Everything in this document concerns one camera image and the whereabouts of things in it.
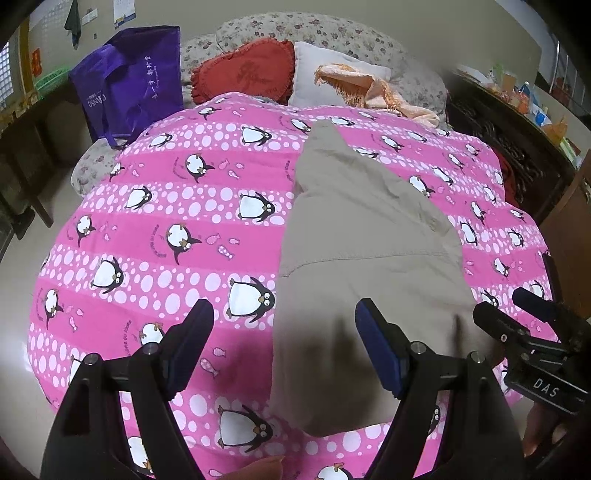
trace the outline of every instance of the white pillow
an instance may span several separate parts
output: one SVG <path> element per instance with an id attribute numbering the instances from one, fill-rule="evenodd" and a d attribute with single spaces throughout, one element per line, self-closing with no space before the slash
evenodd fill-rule
<path id="1" fill-rule="evenodd" d="M 288 102 L 292 106 L 345 105 L 343 98 L 330 85 L 314 83 L 314 74 L 320 65 L 344 63 L 386 81 L 392 75 L 387 67 L 371 65 L 339 51 L 316 47 L 304 41 L 295 42 L 294 49 L 294 88 Z"/>

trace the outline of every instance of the pink comforter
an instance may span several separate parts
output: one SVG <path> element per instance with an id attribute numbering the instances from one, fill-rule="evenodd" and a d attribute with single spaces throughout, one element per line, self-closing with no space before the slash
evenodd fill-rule
<path id="1" fill-rule="evenodd" d="M 553 338 L 511 302 L 521 286 L 550 296 L 540 257 L 546 246 L 531 218 L 505 202 L 499 161 L 487 145 L 390 113 L 296 109 L 229 93 L 144 132 L 57 237 L 34 290 L 28 345 L 55 408 L 85 353 L 129 355 L 159 341 L 206 298 L 215 326 L 189 386 L 171 403 L 202 471 L 215 477 L 253 458 L 286 455 L 285 478 L 348 480 L 366 472 L 387 424 L 313 438 L 267 406 L 275 275 L 294 168 L 307 131 L 324 118 L 447 215 L 476 300 Z M 500 381 L 501 371 L 495 368 Z M 131 398 L 121 399 L 132 457 L 149 473 Z M 433 464 L 446 404 L 441 395 L 439 424 L 417 473 Z M 266 432 L 255 435 L 252 422 Z"/>

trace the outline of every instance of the penguin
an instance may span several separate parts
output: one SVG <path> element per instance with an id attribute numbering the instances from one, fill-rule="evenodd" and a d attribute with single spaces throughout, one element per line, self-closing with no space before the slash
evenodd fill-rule
<path id="1" fill-rule="evenodd" d="M 207 165 L 200 154 L 189 155 L 187 160 L 185 160 L 185 168 L 197 183 L 199 183 L 199 179 L 203 177 L 208 170 L 215 169 L 215 167 Z"/>
<path id="2" fill-rule="evenodd" d="M 162 330 L 162 323 L 146 323 L 139 333 L 139 342 L 142 345 L 146 343 L 156 342 L 160 343 L 164 338 L 164 330 Z"/>
<path id="3" fill-rule="evenodd" d="M 464 167 L 466 166 L 465 163 L 462 163 L 453 153 L 447 154 L 447 159 L 452 162 L 456 167 L 458 167 L 462 173 L 464 173 Z"/>
<path id="4" fill-rule="evenodd" d="M 263 195 L 255 192 L 255 196 L 240 195 L 240 205 L 238 206 L 238 218 L 256 219 L 256 223 L 261 223 L 275 213 L 275 205 L 267 200 Z"/>
<path id="5" fill-rule="evenodd" d="M 492 203 L 496 203 L 496 195 L 495 192 L 492 191 L 492 189 L 490 187 L 482 187 L 482 189 L 484 190 L 484 193 L 486 195 L 486 198 L 488 198 Z"/>
<path id="6" fill-rule="evenodd" d="M 410 138 L 412 138 L 413 140 L 417 140 L 417 141 L 422 142 L 422 143 L 427 143 L 428 142 L 428 140 L 424 136 L 419 135 L 418 133 L 413 132 L 412 130 L 407 130 L 407 135 Z"/>
<path id="7" fill-rule="evenodd" d="M 490 293 L 488 293 L 486 290 L 484 290 L 480 293 L 480 297 L 482 298 L 482 301 L 487 301 L 488 303 L 490 303 L 494 307 L 497 307 L 497 308 L 499 307 L 499 299 L 496 298 L 494 295 L 491 295 Z"/>
<path id="8" fill-rule="evenodd" d="M 232 317 L 255 317 L 248 323 L 255 322 L 275 306 L 275 296 L 256 278 L 253 283 L 243 283 L 230 279 L 230 296 L 226 314 Z"/>
<path id="9" fill-rule="evenodd" d="M 478 205 L 476 202 L 472 202 L 470 204 L 470 208 L 472 209 L 472 213 L 474 213 L 476 218 L 478 218 L 482 222 L 482 225 L 484 225 L 484 215 L 486 212 L 482 210 L 480 205 Z"/>
<path id="10" fill-rule="evenodd" d="M 429 433 L 427 433 L 427 435 L 431 435 L 433 433 L 433 430 L 435 430 L 437 427 L 440 419 L 441 408 L 439 408 L 439 405 L 435 405 L 435 408 L 433 409 L 433 416 L 431 417 L 431 425 L 429 425 Z"/>
<path id="11" fill-rule="evenodd" d="M 272 135 L 269 132 L 265 132 L 258 127 L 242 127 L 242 143 L 245 145 L 256 143 L 257 146 L 261 147 L 271 138 Z"/>
<path id="12" fill-rule="evenodd" d="M 45 294 L 45 316 L 46 316 L 46 323 L 45 327 L 49 329 L 49 320 L 54 318 L 57 315 L 57 312 L 63 312 L 64 309 L 61 305 L 59 305 L 60 298 L 57 295 L 57 290 L 48 290 Z"/>
<path id="13" fill-rule="evenodd" d="M 133 189 L 127 198 L 125 208 L 131 208 L 132 210 L 138 210 L 142 208 L 146 203 L 152 199 L 152 192 L 147 186 L 143 186 L 140 189 Z"/>
<path id="14" fill-rule="evenodd" d="M 408 181 L 410 182 L 410 185 L 415 187 L 419 192 L 421 192 L 427 198 L 429 198 L 432 193 L 435 193 L 435 190 L 427 187 L 427 185 L 425 184 L 425 182 L 423 182 L 423 180 L 421 179 L 421 177 L 419 175 L 413 175 L 412 177 L 410 177 L 408 179 Z"/>
<path id="15" fill-rule="evenodd" d="M 162 147 L 165 143 L 170 142 L 173 139 L 171 134 L 160 134 L 152 139 L 149 147 Z"/>
<path id="16" fill-rule="evenodd" d="M 495 258 L 493 265 L 495 270 L 503 275 L 503 277 L 507 278 L 509 276 L 509 267 L 507 267 L 500 258 Z"/>
<path id="17" fill-rule="evenodd" d="M 469 223 L 460 222 L 462 232 L 464 232 L 464 240 L 467 244 L 478 245 L 478 237 L 476 232 L 472 229 Z"/>
<path id="18" fill-rule="evenodd" d="M 503 175 L 501 175 L 499 172 L 497 172 L 495 170 L 495 172 L 493 173 L 493 175 L 495 176 L 495 182 L 497 183 L 497 185 L 503 186 L 504 181 L 503 181 Z"/>
<path id="19" fill-rule="evenodd" d="M 330 121 L 333 122 L 333 125 L 337 125 L 338 127 L 352 127 L 355 124 L 351 120 L 339 116 L 331 116 Z"/>
<path id="20" fill-rule="evenodd" d="M 153 475 L 154 471 L 148 460 L 148 455 L 144 448 L 144 443 L 139 437 L 129 437 L 127 439 L 129 451 L 131 452 L 131 459 L 135 464 L 135 471 L 143 473 L 144 475 Z"/>
<path id="21" fill-rule="evenodd" d="M 212 106 L 208 106 L 207 108 L 204 108 L 204 109 L 202 109 L 202 110 L 199 110 L 197 113 L 198 113 L 199 115 L 203 115 L 203 119 L 204 119 L 204 120 L 207 120 L 207 117 L 208 117 L 209 115 L 211 115 L 211 114 L 212 114 L 212 113 L 214 113 L 214 112 L 219 112 L 219 111 L 221 111 L 221 110 L 222 110 L 221 108 L 214 108 L 214 107 L 212 107 Z"/>
<path id="22" fill-rule="evenodd" d="M 121 163 L 117 162 L 115 164 L 115 166 L 113 167 L 113 170 L 111 170 L 109 172 L 109 182 L 111 182 L 111 180 L 113 180 L 113 177 L 115 177 L 116 175 L 119 175 L 121 170 L 125 170 L 125 167 L 122 167 Z"/>
<path id="23" fill-rule="evenodd" d="M 78 246 L 80 246 L 80 240 L 90 235 L 90 232 L 94 232 L 95 227 L 92 226 L 92 220 L 90 216 L 84 215 L 80 217 L 76 224 L 76 233 L 78 234 Z"/>
<path id="24" fill-rule="evenodd" d="M 466 144 L 466 150 L 468 150 L 468 153 L 470 153 L 470 155 L 474 155 L 475 157 L 477 157 L 480 153 L 480 150 L 478 150 L 476 147 L 471 146 L 469 143 Z"/>
<path id="25" fill-rule="evenodd" d="M 306 122 L 303 122 L 302 120 L 299 120 L 297 118 L 292 118 L 290 122 L 295 128 L 297 128 L 303 134 L 307 135 L 312 130 Z"/>
<path id="26" fill-rule="evenodd" d="M 102 260 L 99 269 L 95 273 L 92 280 L 92 286 L 97 288 L 104 288 L 103 294 L 110 293 L 123 283 L 124 275 L 117 259 Z"/>
<path id="27" fill-rule="evenodd" d="M 442 169 L 439 167 L 432 167 L 431 169 L 437 178 L 442 179 L 450 187 L 453 185 L 453 180 Z"/>
<path id="28" fill-rule="evenodd" d="M 515 218 L 518 218 L 519 220 L 521 220 L 522 222 L 525 222 L 525 217 L 523 215 L 523 212 L 520 212 L 519 210 L 513 210 L 510 209 L 509 212 L 511 213 L 511 215 L 513 215 Z"/>
<path id="29" fill-rule="evenodd" d="M 68 385 L 70 385 L 72 383 L 72 380 L 74 380 L 74 375 L 76 375 L 76 372 L 78 371 L 78 368 L 82 363 L 82 360 L 78 360 L 74 355 L 72 355 L 70 357 L 70 362 L 70 376 L 68 380 Z"/>
<path id="30" fill-rule="evenodd" d="M 545 299 L 546 295 L 544 292 L 544 287 L 537 281 L 530 283 L 531 292 L 535 293 L 541 299 Z"/>
<path id="31" fill-rule="evenodd" d="M 314 480 L 353 480 L 353 475 L 344 466 L 343 462 L 325 466 Z"/>
<path id="32" fill-rule="evenodd" d="M 244 412 L 227 410 L 222 406 L 217 408 L 220 414 L 220 439 L 217 444 L 221 448 L 248 446 L 245 452 L 248 453 L 271 440 L 273 429 L 246 405 L 242 405 L 242 409 Z"/>
<path id="33" fill-rule="evenodd" d="M 191 237 L 191 232 L 187 230 L 187 226 L 184 223 L 171 225 L 166 231 L 166 241 L 174 252 L 174 261 L 177 265 L 180 265 L 178 263 L 179 254 L 189 251 L 193 244 L 202 243 L 201 240 Z"/>
<path id="34" fill-rule="evenodd" d="M 509 230 L 507 233 L 511 239 L 511 244 L 513 244 L 514 247 L 523 247 L 523 236 L 520 233 L 515 232 L 514 230 Z"/>
<path id="35" fill-rule="evenodd" d="M 359 112 L 359 115 L 364 116 L 365 118 L 369 118 L 370 120 L 376 120 L 376 117 L 374 117 L 373 115 L 370 115 L 367 112 Z"/>
<path id="36" fill-rule="evenodd" d="M 379 153 L 372 152 L 371 150 L 367 150 L 362 147 L 355 147 L 353 150 L 355 150 L 359 155 L 363 155 L 364 157 L 378 158 L 379 156 Z"/>
<path id="37" fill-rule="evenodd" d="M 382 135 L 380 138 L 387 146 L 392 147 L 397 152 L 404 148 L 404 145 L 399 144 L 396 140 L 392 140 L 390 137 L 386 137 L 386 135 Z"/>

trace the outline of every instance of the purple tote bag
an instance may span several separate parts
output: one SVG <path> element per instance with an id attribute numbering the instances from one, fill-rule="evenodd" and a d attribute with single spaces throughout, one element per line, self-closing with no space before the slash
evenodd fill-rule
<path id="1" fill-rule="evenodd" d="M 97 138 L 120 148 L 183 109 L 179 51 L 179 27 L 127 28 L 70 71 Z"/>

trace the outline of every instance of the red heart-shaped pillow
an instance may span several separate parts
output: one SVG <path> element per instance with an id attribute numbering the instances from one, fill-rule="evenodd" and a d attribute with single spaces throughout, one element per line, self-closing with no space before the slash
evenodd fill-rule
<path id="1" fill-rule="evenodd" d="M 191 76 L 193 101 L 200 104 L 222 93 L 242 92 L 287 102 L 295 67 L 292 42 L 255 40 L 196 68 Z"/>

